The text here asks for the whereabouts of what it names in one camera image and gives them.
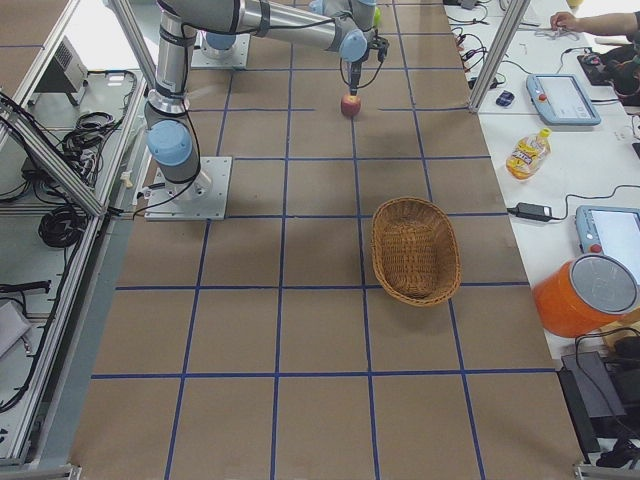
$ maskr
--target oval basket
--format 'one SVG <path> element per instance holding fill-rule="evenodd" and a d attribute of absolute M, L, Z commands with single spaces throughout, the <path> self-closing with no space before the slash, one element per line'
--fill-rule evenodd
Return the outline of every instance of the oval basket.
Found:
<path fill-rule="evenodd" d="M 409 305 L 436 305 L 460 286 L 460 254 L 451 222 L 426 200 L 396 198 L 378 208 L 372 256 L 382 287 Z"/>

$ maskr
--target basket rim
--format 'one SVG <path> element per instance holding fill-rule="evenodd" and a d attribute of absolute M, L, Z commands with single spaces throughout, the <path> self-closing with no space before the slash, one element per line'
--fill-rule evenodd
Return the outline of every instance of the basket rim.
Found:
<path fill-rule="evenodd" d="M 450 240 L 452 253 L 454 254 L 454 257 L 455 257 L 455 272 L 454 272 L 454 278 L 451 284 L 446 288 L 446 290 L 444 290 L 442 293 L 440 293 L 437 296 L 434 296 L 434 297 L 427 296 L 425 298 L 409 297 L 395 290 L 389 284 L 389 282 L 387 281 L 384 275 L 384 268 L 382 265 L 381 255 L 380 255 L 380 252 L 378 251 L 378 248 L 376 247 L 376 241 L 375 241 L 377 231 L 379 230 L 379 228 L 376 228 L 376 226 L 379 224 L 380 215 L 383 212 L 385 212 L 389 207 L 399 203 L 420 204 L 432 210 L 438 217 L 440 217 L 444 221 L 443 223 L 444 223 L 444 226 L 446 227 L 446 233 Z M 462 283 L 462 267 L 460 265 L 460 251 L 458 248 L 458 243 L 456 241 L 455 232 L 453 231 L 453 226 L 451 225 L 451 221 L 449 220 L 449 217 L 447 216 L 447 214 L 440 207 L 438 207 L 433 202 L 430 202 L 423 198 L 399 197 L 399 198 L 388 200 L 378 207 L 375 214 L 373 215 L 373 228 L 372 228 L 372 235 L 371 235 L 371 256 L 373 260 L 374 274 L 377 280 L 382 285 L 382 288 L 396 300 L 407 303 L 409 305 L 413 305 L 416 307 L 427 307 L 427 306 L 436 305 L 438 303 L 442 303 L 448 300 L 449 298 L 451 298 L 460 287 L 460 284 Z"/>

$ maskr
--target person's arm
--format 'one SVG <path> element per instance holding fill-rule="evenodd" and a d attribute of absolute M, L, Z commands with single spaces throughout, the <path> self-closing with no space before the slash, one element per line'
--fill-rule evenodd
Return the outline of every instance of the person's arm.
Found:
<path fill-rule="evenodd" d="M 595 17 L 576 18 L 569 12 L 558 12 L 551 17 L 551 29 L 565 28 L 593 35 L 633 35 L 638 31 L 635 13 L 606 13 Z"/>

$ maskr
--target plastic bottle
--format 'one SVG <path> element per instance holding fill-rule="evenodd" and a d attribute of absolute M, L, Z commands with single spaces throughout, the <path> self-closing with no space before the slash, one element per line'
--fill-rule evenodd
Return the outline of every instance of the plastic bottle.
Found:
<path fill-rule="evenodd" d="M 521 138 L 507 158 L 507 170 L 518 180 L 526 180 L 538 171 L 544 159 L 551 153 L 551 130 L 543 128 L 538 133 Z"/>

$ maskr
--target green object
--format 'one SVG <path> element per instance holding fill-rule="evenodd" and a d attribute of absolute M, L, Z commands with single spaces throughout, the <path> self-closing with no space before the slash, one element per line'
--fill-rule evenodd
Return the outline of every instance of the green object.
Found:
<path fill-rule="evenodd" d="M 376 7 L 376 11 L 373 14 L 373 26 L 378 28 L 378 25 L 380 25 L 380 17 L 382 16 L 382 13 L 380 13 L 380 8 Z"/>

